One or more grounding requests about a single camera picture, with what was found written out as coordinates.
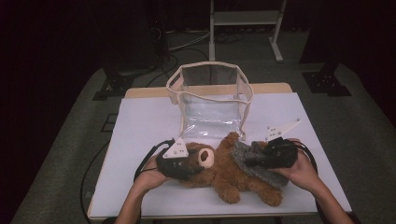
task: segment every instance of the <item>clear plastic bag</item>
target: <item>clear plastic bag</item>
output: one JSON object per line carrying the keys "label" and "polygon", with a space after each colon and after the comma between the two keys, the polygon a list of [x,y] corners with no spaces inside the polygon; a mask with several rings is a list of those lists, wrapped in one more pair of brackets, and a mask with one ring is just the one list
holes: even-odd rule
{"label": "clear plastic bag", "polygon": [[242,70],[220,62],[181,65],[166,83],[179,105],[183,138],[224,138],[237,132],[244,139],[253,89]]}

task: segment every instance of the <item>floor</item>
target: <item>floor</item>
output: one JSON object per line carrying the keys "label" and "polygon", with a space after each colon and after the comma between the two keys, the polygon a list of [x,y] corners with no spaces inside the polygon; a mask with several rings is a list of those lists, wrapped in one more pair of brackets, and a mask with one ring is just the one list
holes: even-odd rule
{"label": "floor", "polygon": [[[329,161],[344,188],[353,211],[362,223],[393,223],[396,213],[396,132],[359,77],[340,64],[335,75],[351,96],[329,97],[312,93],[302,72],[318,71],[322,64],[299,64],[308,32],[281,32],[278,45],[284,58],[277,63],[270,45],[270,32],[225,35],[229,41],[216,45],[217,60],[234,63],[251,83],[287,82],[297,92]],[[169,34],[177,47],[199,34]],[[207,41],[172,52],[163,69],[137,77],[133,87],[164,86],[167,75],[185,63],[206,61]],[[111,121],[118,113],[120,96],[93,101],[106,81],[103,69],[92,74],[53,143],[34,184],[12,223],[100,223],[84,214],[94,193]],[[318,216],[283,217],[283,223],[321,223]],[[211,219],[165,220],[166,224],[212,223]],[[232,223],[275,223],[271,218],[230,218]]]}

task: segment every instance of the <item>brown teddy bear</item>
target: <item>brown teddy bear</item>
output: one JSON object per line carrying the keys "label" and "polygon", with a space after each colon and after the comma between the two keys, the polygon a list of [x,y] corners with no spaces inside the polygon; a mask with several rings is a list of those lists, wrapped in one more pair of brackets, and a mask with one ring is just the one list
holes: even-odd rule
{"label": "brown teddy bear", "polygon": [[[204,169],[191,179],[180,182],[188,188],[212,186],[226,203],[238,203],[240,201],[239,191],[250,190],[256,192],[263,202],[271,206],[279,206],[282,202],[282,191],[280,189],[257,177],[247,175],[233,161],[231,152],[238,138],[238,133],[229,133],[221,140],[216,150],[205,144],[188,143],[187,148],[189,150],[199,151],[202,148],[213,150],[214,163],[210,168]],[[182,165],[189,168],[200,166],[202,161],[208,160],[208,156],[207,151],[193,153],[192,156],[182,162]]]}

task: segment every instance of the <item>white shelf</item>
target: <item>white shelf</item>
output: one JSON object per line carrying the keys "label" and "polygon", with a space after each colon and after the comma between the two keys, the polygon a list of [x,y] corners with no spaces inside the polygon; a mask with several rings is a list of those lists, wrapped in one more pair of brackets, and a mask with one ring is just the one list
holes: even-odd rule
{"label": "white shelf", "polygon": [[214,14],[214,25],[260,25],[276,24],[279,10],[227,11]]}

